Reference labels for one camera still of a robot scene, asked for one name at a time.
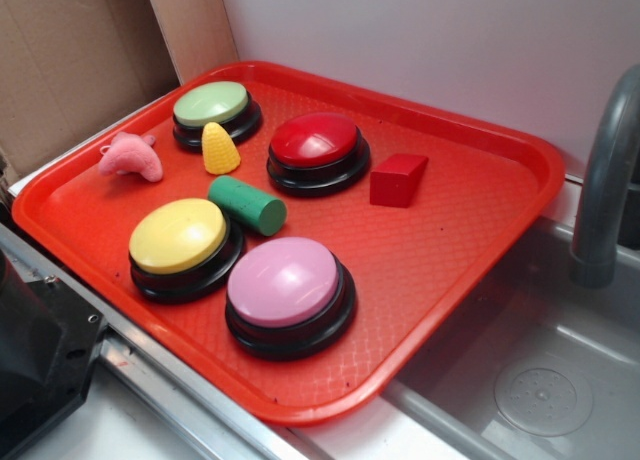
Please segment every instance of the yellow toy corn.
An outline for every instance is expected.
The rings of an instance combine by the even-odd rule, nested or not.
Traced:
[[[224,175],[240,165],[240,154],[233,140],[216,122],[209,122],[202,130],[204,168],[213,175]]]

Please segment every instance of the green foam block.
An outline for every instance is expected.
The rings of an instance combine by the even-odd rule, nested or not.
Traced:
[[[227,175],[211,183],[208,198],[234,220],[267,237],[277,233],[287,219],[282,200]]]

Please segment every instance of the gray faucet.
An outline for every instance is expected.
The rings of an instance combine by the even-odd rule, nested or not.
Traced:
[[[617,244],[640,248],[640,64],[625,72],[605,108],[589,156],[571,245],[571,279],[613,280]]]

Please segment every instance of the red block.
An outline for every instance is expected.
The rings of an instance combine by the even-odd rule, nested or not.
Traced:
[[[429,161],[424,155],[397,153],[371,170],[369,203],[406,208]]]

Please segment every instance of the plastic tray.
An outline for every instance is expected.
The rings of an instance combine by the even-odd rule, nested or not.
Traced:
[[[172,109],[206,82],[241,82],[264,123],[239,146],[233,176],[285,200],[277,236],[326,245],[350,270],[358,311],[336,344],[293,362],[256,359],[234,343],[224,321],[225,291],[162,306],[129,276],[128,241],[155,208],[206,198],[213,176],[201,156],[172,137]],[[394,153],[429,163],[409,208],[372,206],[369,177],[339,194],[293,198],[266,173],[275,128],[304,113],[349,115],[375,166]],[[137,174],[100,176],[100,147],[118,131],[153,134],[165,169],[152,184]],[[236,63],[178,88],[46,170],[16,199],[15,221],[114,306],[259,418],[308,425],[375,396],[555,196],[564,179],[556,150],[535,137],[282,66]],[[264,241],[248,234],[249,248]]]

